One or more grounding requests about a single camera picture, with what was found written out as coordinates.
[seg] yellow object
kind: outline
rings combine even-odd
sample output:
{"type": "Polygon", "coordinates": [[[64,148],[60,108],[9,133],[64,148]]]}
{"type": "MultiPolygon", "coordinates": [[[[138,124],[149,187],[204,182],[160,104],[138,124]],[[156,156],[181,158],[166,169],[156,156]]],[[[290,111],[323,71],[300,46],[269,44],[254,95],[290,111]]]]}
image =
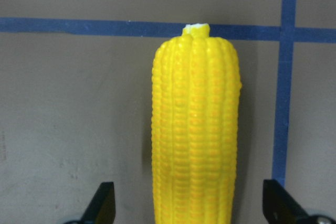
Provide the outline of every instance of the yellow object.
{"type": "Polygon", "coordinates": [[[156,224],[229,224],[241,88],[237,53],[187,25],[156,51],[152,171],[156,224]]]}

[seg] faint mark on surface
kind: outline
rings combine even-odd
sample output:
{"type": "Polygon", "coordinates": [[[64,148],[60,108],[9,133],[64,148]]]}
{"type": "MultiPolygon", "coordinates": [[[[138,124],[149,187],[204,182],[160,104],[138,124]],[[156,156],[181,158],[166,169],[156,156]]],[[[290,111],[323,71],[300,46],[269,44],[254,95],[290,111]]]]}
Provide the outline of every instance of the faint mark on surface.
{"type": "Polygon", "coordinates": [[[7,150],[5,141],[5,131],[1,131],[0,135],[0,164],[7,160],[7,150]]]}

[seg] plastic corn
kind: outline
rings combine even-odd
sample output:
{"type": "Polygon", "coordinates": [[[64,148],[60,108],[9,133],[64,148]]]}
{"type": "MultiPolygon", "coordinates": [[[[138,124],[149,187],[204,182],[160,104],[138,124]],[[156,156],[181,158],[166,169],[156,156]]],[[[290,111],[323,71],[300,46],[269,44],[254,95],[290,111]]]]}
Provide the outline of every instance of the plastic corn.
{"type": "Polygon", "coordinates": [[[229,224],[236,178],[237,53],[187,25],[156,51],[152,172],[156,224],[229,224]]]}

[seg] blue tape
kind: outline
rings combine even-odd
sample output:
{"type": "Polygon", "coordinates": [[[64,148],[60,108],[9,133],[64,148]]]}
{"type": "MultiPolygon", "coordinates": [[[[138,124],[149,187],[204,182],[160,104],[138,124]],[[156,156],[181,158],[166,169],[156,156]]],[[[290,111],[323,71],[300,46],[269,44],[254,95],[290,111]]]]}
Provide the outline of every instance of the blue tape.
{"type": "Polygon", "coordinates": [[[283,186],[289,125],[296,0],[282,0],[272,178],[283,186]]]}
{"type": "MultiPolygon", "coordinates": [[[[185,24],[108,20],[0,18],[0,31],[7,33],[70,33],[75,35],[175,37],[185,24]]],[[[278,41],[276,26],[211,25],[211,36],[238,40],[278,41]]]]}
{"type": "Polygon", "coordinates": [[[336,43],[336,29],[296,28],[295,41],[336,43]]]}

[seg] yellow corn cob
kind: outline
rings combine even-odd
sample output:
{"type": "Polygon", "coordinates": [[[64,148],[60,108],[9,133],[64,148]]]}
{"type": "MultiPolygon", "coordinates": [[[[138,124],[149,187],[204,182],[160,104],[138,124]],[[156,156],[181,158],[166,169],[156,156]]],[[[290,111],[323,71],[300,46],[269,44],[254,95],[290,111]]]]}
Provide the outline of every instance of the yellow corn cob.
{"type": "Polygon", "coordinates": [[[187,25],[164,42],[152,69],[156,224],[229,224],[236,178],[237,53],[187,25]]]}

